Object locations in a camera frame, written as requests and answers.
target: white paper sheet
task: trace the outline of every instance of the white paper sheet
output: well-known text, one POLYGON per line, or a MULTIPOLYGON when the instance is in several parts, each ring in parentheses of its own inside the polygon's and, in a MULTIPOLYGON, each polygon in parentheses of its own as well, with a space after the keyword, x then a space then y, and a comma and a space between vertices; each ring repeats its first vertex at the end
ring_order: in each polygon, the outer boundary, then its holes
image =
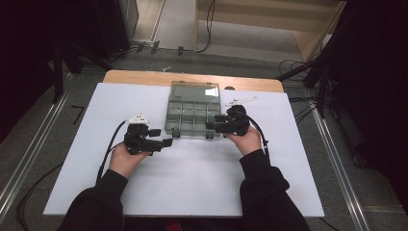
MULTIPOLYGON (((64 215, 79 192, 94 186, 108 144, 121 121, 142 113, 150 119, 150 129, 162 129, 159 139, 169 138, 165 132, 169 93, 170 87, 99 84, 44 213, 64 215)), ((269 141, 271 163, 290 182, 288 194, 302 215, 323 217, 287 95, 221 90, 220 96, 222 105, 234 98, 258 97, 244 106, 269 141)), ((123 141, 126 127, 119 131, 114 143, 123 141)), ((124 215, 241 216, 241 156, 237 147, 224 138, 174 140, 171 147, 146 158, 131 176, 122 195, 124 215)))

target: hand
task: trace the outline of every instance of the hand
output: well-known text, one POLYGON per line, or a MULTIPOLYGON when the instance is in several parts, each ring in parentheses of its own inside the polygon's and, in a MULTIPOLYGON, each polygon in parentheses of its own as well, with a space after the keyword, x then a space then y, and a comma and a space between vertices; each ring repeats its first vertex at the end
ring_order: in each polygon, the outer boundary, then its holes
POLYGON ((248 132, 243 137, 232 133, 224 134, 224 136, 238 147, 243 156, 261 149, 261 134, 252 126, 248 127, 248 132))
POLYGON ((127 151, 126 145, 121 143, 112 152, 109 169, 129 178, 136 166, 150 154, 151 152, 141 152, 136 155, 131 155, 127 151))

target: wire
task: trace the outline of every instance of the wire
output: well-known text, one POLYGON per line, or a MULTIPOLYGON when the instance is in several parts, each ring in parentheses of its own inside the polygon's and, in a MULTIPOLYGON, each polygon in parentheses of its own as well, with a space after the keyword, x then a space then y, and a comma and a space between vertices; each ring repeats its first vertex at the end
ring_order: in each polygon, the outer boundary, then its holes
POLYGON ((120 57, 122 57, 123 53, 118 54, 116 57, 114 57, 112 60, 108 61, 109 64, 117 61, 120 57))
POLYGON ((289 98, 289 102, 293 103, 293 102, 302 102, 302 101, 313 101, 316 102, 316 100, 318 100, 316 97, 292 97, 289 98))
POLYGON ((313 108, 311 108, 309 111, 307 111, 304 115, 302 115, 301 117, 299 117, 296 121, 296 125, 299 125, 299 123, 303 120, 303 118, 305 118, 307 116, 307 114, 309 114, 310 112, 312 112, 314 109, 316 108, 316 106, 314 106, 313 108))
POLYGON ((270 157, 269 157, 269 150, 268 150, 268 141, 265 139, 264 133, 262 132, 261 127, 258 125, 257 122, 255 122, 255 120, 253 118, 251 118, 249 115, 241 113, 241 112, 232 112, 234 114, 238 114, 238 115, 242 115, 245 116, 246 118, 249 119, 249 121, 251 121, 252 125, 254 125, 254 127, 256 128, 256 130, 258 130, 258 132, 261 134, 261 138, 262 138, 262 143, 264 145, 264 151, 265 151, 265 155, 267 156, 268 161, 270 161, 270 157))
POLYGON ((126 122, 126 120, 124 120, 123 122, 121 122, 121 123, 119 124, 119 126, 117 126, 117 128, 116 128, 116 130, 115 130, 115 132, 114 132, 114 135, 113 135, 112 138, 111 138, 111 142, 109 143, 108 149, 106 150, 105 157, 104 157, 104 159, 103 159, 103 161, 102 161, 101 166, 99 167, 98 175, 96 176, 96 183, 98 183, 98 181, 99 181, 99 180, 101 179, 101 177, 102 177, 102 171, 103 171, 103 168, 105 167, 105 163, 106 163, 106 160, 108 159, 109 153, 110 153, 116 146, 118 146, 118 145, 120 144, 120 143, 118 143, 117 145, 115 145, 114 147, 112 147, 112 144, 114 143, 114 140, 115 140, 115 137, 116 137, 117 132, 118 132, 119 129, 123 126, 123 124, 125 124, 125 122, 126 122))
POLYGON ((212 28, 213 28, 213 19, 214 19, 214 11, 216 9, 216 0, 213 0, 210 4, 210 8, 207 11, 207 33, 208 33, 208 39, 207 39, 207 43, 205 45, 205 47, 201 50, 198 51, 194 51, 194 50, 179 50, 179 49, 172 49, 172 48, 160 48, 160 47, 151 47, 148 45, 143 45, 143 44, 139 44, 136 47, 131 47, 128 50, 122 51, 122 52, 118 52, 115 53, 115 55, 120 55, 120 54, 124 54, 124 53, 128 53, 130 51, 133 50, 139 50, 140 49, 140 45, 142 45, 143 48, 150 48, 150 49, 155 49, 155 50, 165 50, 165 51, 177 51, 177 52, 182 52, 182 53, 202 53, 204 51, 206 51, 208 48, 210 48, 211 46, 211 32, 212 32, 212 28))
POLYGON ((49 170, 47 173, 42 175, 36 183, 30 188, 30 190, 27 191, 27 193, 24 195, 24 197, 20 200, 20 202, 17 205, 17 221, 18 223, 21 224, 21 226, 24 228, 25 231, 30 230, 28 228, 28 225, 25 220, 25 207, 27 205, 27 201, 30 198, 30 196, 33 194, 34 189, 36 186, 43 180, 45 177, 47 177, 49 174, 51 174, 53 171, 58 169, 64 164, 64 162, 57 164, 55 167, 53 167, 51 170, 49 170))
POLYGON ((323 218, 319 218, 321 221, 323 221, 325 224, 327 224, 330 228, 332 228, 333 230, 336 231, 340 231, 339 229, 335 228, 333 225, 331 225, 329 222, 327 222, 325 219, 323 218))
MULTIPOLYGON (((316 53, 316 54, 310 59, 309 63, 310 63, 312 60, 314 60, 319 54, 322 54, 322 53, 323 53, 323 52, 322 52, 322 46, 323 46, 323 42, 320 43, 320 50, 319 50, 319 52, 316 53)), ((306 65, 306 67, 310 68, 309 66, 307 66, 308 63, 305 63, 305 62, 300 62, 300 61, 295 61, 295 60, 284 60, 284 61, 282 61, 281 63, 279 63, 279 66, 278 66, 278 70, 279 70, 279 73, 280 73, 281 75, 283 75, 283 72, 282 72, 282 70, 281 70, 281 65, 282 65, 283 63, 285 63, 285 62, 288 62, 288 61, 293 62, 293 63, 291 64, 291 71, 293 70, 293 65, 294 65, 294 64, 304 64, 304 65, 306 65)), ((294 76, 290 77, 288 80, 289 80, 289 81, 293 81, 293 82, 298 82, 298 81, 303 81, 304 78, 306 78, 306 76, 303 76, 303 75, 300 75, 300 74, 296 74, 296 75, 294 75, 294 76), (291 78, 293 78, 294 76, 301 77, 301 79, 291 79, 291 78)))
POLYGON ((301 115, 304 111, 306 111, 310 106, 311 106, 311 104, 309 104, 305 109, 303 109, 302 111, 300 111, 299 113, 297 113, 294 117, 300 116, 300 115, 301 115))

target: black cable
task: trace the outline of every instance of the black cable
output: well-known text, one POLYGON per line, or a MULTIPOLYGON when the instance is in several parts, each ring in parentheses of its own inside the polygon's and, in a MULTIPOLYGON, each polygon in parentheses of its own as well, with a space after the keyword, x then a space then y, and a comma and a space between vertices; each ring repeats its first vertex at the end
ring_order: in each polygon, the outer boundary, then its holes
MULTIPOLYGON (((291 64, 291 70, 293 70, 293 65, 294 64, 305 64, 304 62, 293 62, 292 64, 291 64)), ((303 75, 300 75, 300 73, 298 73, 298 74, 296 74, 296 76, 298 76, 298 77, 301 77, 301 79, 300 80, 291 80, 291 81, 303 81, 303 79, 304 78, 306 78, 306 76, 303 76, 303 75)))
POLYGON ((25 221, 25 207, 27 205, 27 201, 30 198, 31 194, 33 194, 34 189, 36 186, 43 180, 45 177, 47 177, 49 174, 51 174, 53 171, 58 169, 64 164, 64 162, 57 164, 55 167, 53 167, 51 170, 49 170, 47 173, 41 176, 41 178, 38 179, 36 183, 30 188, 30 190, 27 191, 27 193, 24 195, 24 197, 20 200, 20 202, 17 205, 17 221, 18 223, 21 224, 21 226, 24 228, 25 231, 28 231, 28 225, 25 221))
MULTIPOLYGON (((213 0, 210 4, 210 8, 208 9, 207 12, 207 33, 208 33, 208 39, 207 39, 207 44, 206 46, 198 51, 194 51, 194 50, 179 50, 179 49, 172 49, 172 48, 160 48, 160 47, 151 47, 148 45, 144 45, 143 48, 150 48, 150 49, 155 49, 155 50, 165 50, 165 51, 177 51, 177 52, 182 52, 182 53, 202 53, 204 51, 206 51, 208 48, 210 48, 211 46, 211 32, 212 32, 212 28, 213 28, 213 18, 214 18, 214 11, 216 9, 216 0, 213 0)), ((131 47, 128 50, 122 51, 122 52, 118 52, 115 53, 115 55, 120 55, 123 53, 128 53, 130 51, 133 50, 139 50, 139 46, 136 47, 131 47)))
POLYGON ((289 98, 289 102, 301 102, 301 101, 316 101, 316 97, 291 97, 289 98))
POLYGON ((281 63, 279 63, 278 71, 279 71, 280 74, 283 74, 283 73, 282 73, 282 70, 281 70, 281 65, 282 65, 283 63, 285 63, 285 62, 288 62, 288 61, 297 62, 297 61, 295 61, 295 60, 284 60, 284 61, 282 61, 281 63))
POLYGON ((208 48, 210 48, 210 46, 211 46, 211 29, 213 28, 213 18, 214 18, 215 9, 216 9, 216 0, 213 0, 211 2, 210 8, 208 9, 208 12, 207 12, 207 34, 208 34, 207 44, 203 49, 201 49, 199 51, 196 51, 196 53, 204 52, 208 48), (210 18, 211 9, 213 9, 213 11, 211 13, 211 21, 210 21, 210 24, 209 24, 208 22, 209 22, 209 18, 210 18))
POLYGON ((336 231, 340 231, 339 229, 335 228, 333 225, 331 225, 329 222, 327 222, 325 219, 323 218, 319 218, 321 221, 323 221, 325 224, 327 224, 327 226, 329 226, 330 228, 332 228, 333 230, 336 231))
POLYGON ((106 150, 105 157, 104 157, 104 159, 103 159, 103 161, 102 161, 102 165, 99 167, 98 175, 96 176, 96 183, 98 183, 98 181, 99 181, 99 180, 101 179, 101 177, 102 177, 102 171, 103 171, 103 168, 104 168, 104 166, 105 166, 106 160, 108 159, 109 153, 110 153, 116 146, 118 146, 118 144, 117 144, 117 145, 115 145, 114 147, 112 147, 112 143, 114 143, 114 140, 115 140, 115 137, 116 137, 117 132, 118 132, 119 129, 123 126, 123 124, 125 124, 125 122, 126 122, 126 120, 124 120, 123 122, 121 122, 121 123, 119 124, 119 126, 117 126, 117 128, 116 128, 116 130, 115 130, 115 132, 114 132, 114 135, 113 135, 112 138, 111 138, 111 142, 109 143, 108 149, 106 150))
POLYGON ((307 111, 305 114, 303 114, 301 117, 299 117, 299 118, 296 120, 296 125, 299 125, 299 123, 303 120, 303 118, 305 118, 306 115, 309 114, 310 112, 312 112, 315 108, 316 108, 316 106, 314 106, 314 107, 311 108, 309 111, 307 111))
POLYGON ((261 134, 262 143, 264 144, 265 155, 267 156, 267 159, 270 162, 269 150, 268 150, 268 141, 265 139, 265 136, 264 136, 264 133, 261 130, 261 127, 251 117, 249 117, 248 115, 247 115, 247 117, 252 122, 252 124, 255 126, 255 128, 258 130, 258 132, 261 134))
POLYGON ((116 57, 114 57, 112 60, 108 61, 108 63, 110 64, 110 63, 113 63, 113 62, 117 61, 120 57, 122 57, 123 54, 124 54, 124 53, 118 54, 118 55, 117 55, 116 57))
POLYGON ((296 114, 294 117, 298 117, 300 116, 304 111, 306 111, 309 107, 311 106, 311 104, 309 104, 305 109, 303 109, 302 111, 300 111, 298 114, 296 114))

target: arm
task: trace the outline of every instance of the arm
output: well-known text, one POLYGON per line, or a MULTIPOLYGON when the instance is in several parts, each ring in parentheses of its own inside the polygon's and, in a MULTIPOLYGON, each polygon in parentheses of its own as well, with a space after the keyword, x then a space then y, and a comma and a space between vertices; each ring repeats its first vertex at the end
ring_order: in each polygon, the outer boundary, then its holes
POLYGON ((240 195, 246 230, 310 230, 286 194, 289 183, 272 167, 261 149, 258 131, 249 127, 245 136, 225 134, 238 147, 245 179, 240 195))
POLYGON ((95 187, 77 195, 58 230, 121 230, 123 206, 120 197, 129 176, 149 154, 130 155, 124 144, 115 148, 105 175, 95 187))

